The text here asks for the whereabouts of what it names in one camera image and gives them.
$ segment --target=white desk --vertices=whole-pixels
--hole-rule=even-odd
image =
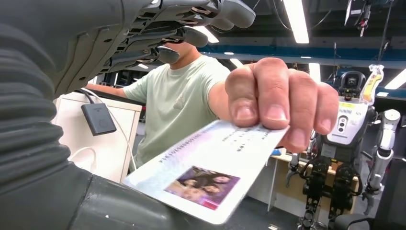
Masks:
[[[99,103],[96,98],[92,97],[92,99],[95,103]],[[103,99],[103,101],[123,128],[132,150],[142,107],[109,99]],[[114,123],[117,131],[94,137],[80,108],[81,105],[89,103],[84,94],[73,92],[62,95],[54,100],[54,103],[57,115],[52,123],[61,126],[64,130],[64,135],[59,142],[67,145],[71,154],[83,147],[93,148],[97,157],[96,167],[91,173],[121,183],[127,175],[131,151],[128,150],[125,137],[116,121]],[[90,150],[84,150],[72,160],[75,162],[90,159],[91,163],[92,157]]]
[[[298,175],[295,175],[290,180],[290,187],[285,187],[289,162],[292,157],[286,154],[285,149],[280,149],[280,151],[280,156],[271,156],[269,158],[266,166],[262,169],[255,183],[248,192],[248,196],[268,204],[268,211],[272,207],[276,207],[298,217],[302,217],[306,206],[306,196],[303,195],[302,192],[305,180]],[[305,162],[299,162],[301,167],[305,164]],[[336,172],[331,168],[328,170],[326,184],[332,186],[335,174]],[[356,177],[354,177],[352,182],[352,189],[355,191],[358,189],[358,179]],[[330,199],[322,197],[320,203],[321,210],[319,221],[328,224]]]

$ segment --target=man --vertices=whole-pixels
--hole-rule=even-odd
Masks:
[[[277,58],[264,58],[231,73],[216,59],[188,44],[166,44],[180,54],[122,89],[98,90],[147,103],[146,135],[135,156],[137,167],[216,119],[270,129],[290,125],[280,145],[292,152],[306,149],[311,131],[328,134],[338,114],[338,94],[309,74],[288,69]]]

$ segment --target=ceiling light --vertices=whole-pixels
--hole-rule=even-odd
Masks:
[[[237,68],[243,66],[243,64],[241,63],[241,61],[239,61],[239,60],[236,59],[236,58],[232,58],[232,59],[230,59],[230,61],[231,61],[235,66],[237,66]]]
[[[310,77],[315,82],[320,82],[321,76],[320,76],[320,64],[318,63],[309,63],[309,70],[310,70]]]
[[[296,43],[309,43],[302,0],[283,0]]]
[[[144,65],[144,64],[139,64],[138,66],[141,67],[141,68],[143,68],[143,69],[147,69],[147,68],[148,68],[148,66],[146,66],[146,65]]]
[[[403,70],[399,75],[392,79],[386,86],[387,90],[396,90],[401,87],[406,82],[406,69]]]
[[[114,78],[114,85],[117,84],[117,78],[118,78],[118,73],[115,74],[115,78]]]
[[[388,96],[388,92],[379,92],[379,93],[377,93],[376,95],[378,96],[378,97],[386,97],[386,96]]]
[[[218,43],[218,39],[204,26],[194,26],[193,29],[200,31],[207,36],[210,43]]]

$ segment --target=finger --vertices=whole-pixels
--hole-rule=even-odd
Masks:
[[[252,66],[258,86],[258,108],[261,123],[270,129],[289,124],[288,68],[278,58],[264,58]]]
[[[331,132],[337,121],[338,93],[326,83],[320,83],[317,90],[315,131],[321,135]]]
[[[307,148],[313,129],[317,106],[317,83],[309,74],[289,70],[291,121],[285,147],[292,152]]]
[[[226,92],[233,124],[253,126],[258,122],[256,81],[250,67],[238,68],[226,80]]]

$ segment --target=white cable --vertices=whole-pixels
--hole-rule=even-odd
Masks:
[[[93,93],[92,91],[82,88],[84,91],[90,93],[91,95],[93,95],[94,97],[96,97],[100,102],[104,103],[103,100],[95,93]],[[121,128],[120,123],[118,123],[117,119],[114,117],[113,113],[110,111],[109,107],[107,107],[107,110],[109,110],[109,113],[111,114],[112,118],[116,121],[118,127],[120,128],[122,134],[125,137],[125,141],[127,142],[127,148],[128,150],[130,150],[130,154],[131,154],[131,162],[133,163],[134,166],[134,170],[137,169],[137,166],[135,165],[135,160],[134,160],[134,155],[133,155],[133,150],[131,149],[131,145],[130,142],[128,141],[127,135],[124,133],[123,128]]]
[[[96,151],[91,148],[91,147],[83,147],[81,149],[79,149],[78,151],[76,151],[75,153],[73,153],[70,157],[68,157],[68,161],[72,161],[73,158],[76,157],[76,155],[78,155],[79,153],[81,153],[84,150],[90,150],[91,152],[93,152],[93,162],[90,166],[90,170],[92,171],[91,173],[93,173],[93,171],[96,169]]]

